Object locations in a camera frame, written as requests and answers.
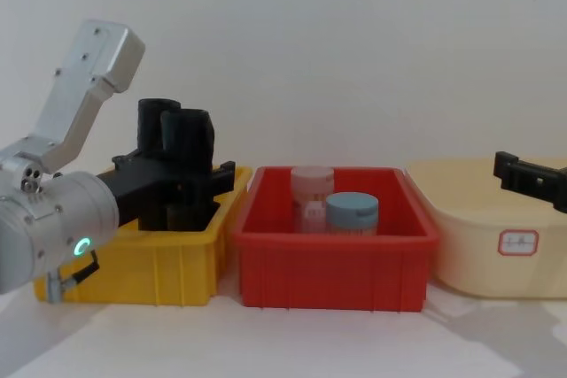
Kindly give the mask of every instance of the white backdrop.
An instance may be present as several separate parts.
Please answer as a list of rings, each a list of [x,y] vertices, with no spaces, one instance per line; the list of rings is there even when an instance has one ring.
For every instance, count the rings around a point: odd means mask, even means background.
[[[209,110],[217,160],[253,166],[567,152],[565,0],[0,0],[0,145],[33,126],[84,18],[147,51],[73,168],[132,149],[149,96]]]

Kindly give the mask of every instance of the tabletop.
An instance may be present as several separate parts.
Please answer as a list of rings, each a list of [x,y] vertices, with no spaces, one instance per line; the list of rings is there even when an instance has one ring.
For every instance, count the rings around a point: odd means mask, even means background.
[[[432,283],[421,313],[243,307],[235,274],[205,307],[0,297],[0,378],[548,378],[567,374],[567,302],[487,301]]]

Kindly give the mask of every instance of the plastic jar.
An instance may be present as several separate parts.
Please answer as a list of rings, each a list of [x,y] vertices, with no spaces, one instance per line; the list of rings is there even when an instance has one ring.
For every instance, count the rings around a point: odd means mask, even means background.
[[[327,197],[326,220],[333,234],[375,235],[378,199],[361,192],[340,192]]]
[[[291,170],[293,222],[296,232],[325,231],[325,199],[335,190],[335,172],[330,167],[302,166]]]

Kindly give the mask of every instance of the pink lid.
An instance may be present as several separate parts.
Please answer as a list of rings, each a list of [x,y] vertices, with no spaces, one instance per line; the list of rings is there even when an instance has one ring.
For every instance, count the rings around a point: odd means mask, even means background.
[[[291,190],[308,194],[331,194],[335,172],[330,167],[302,166],[291,170]]]

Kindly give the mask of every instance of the red plastic bin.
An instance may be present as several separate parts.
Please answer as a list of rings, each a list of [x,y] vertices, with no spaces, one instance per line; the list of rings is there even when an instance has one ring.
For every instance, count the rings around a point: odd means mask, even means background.
[[[419,312],[439,234],[403,172],[335,168],[335,191],[377,197],[377,235],[293,231],[291,167],[262,167],[234,229],[243,303]]]

